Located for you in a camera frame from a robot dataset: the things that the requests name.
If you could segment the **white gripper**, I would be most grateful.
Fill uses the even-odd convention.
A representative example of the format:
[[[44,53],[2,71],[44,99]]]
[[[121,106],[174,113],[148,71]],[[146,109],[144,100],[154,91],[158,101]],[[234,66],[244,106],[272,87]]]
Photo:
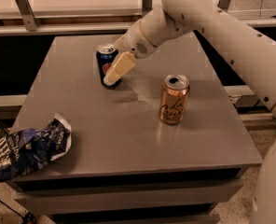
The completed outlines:
[[[133,24],[122,37],[117,39],[114,46],[122,53],[118,54],[103,78],[103,82],[107,86],[112,86],[122,76],[129,73],[136,65],[136,58],[146,58],[157,49],[145,38],[139,21]]]

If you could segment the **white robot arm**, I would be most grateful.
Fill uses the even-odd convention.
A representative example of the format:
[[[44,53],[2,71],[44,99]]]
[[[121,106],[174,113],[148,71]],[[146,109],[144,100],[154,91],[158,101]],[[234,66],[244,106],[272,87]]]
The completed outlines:
[[[103,81],[115,83],[164,42],[200,32],[276,117],[276,42],[219,8],[214,0],[161,0],[115,42]],[[249,224],[276,224],[276,141],[257,178]]]

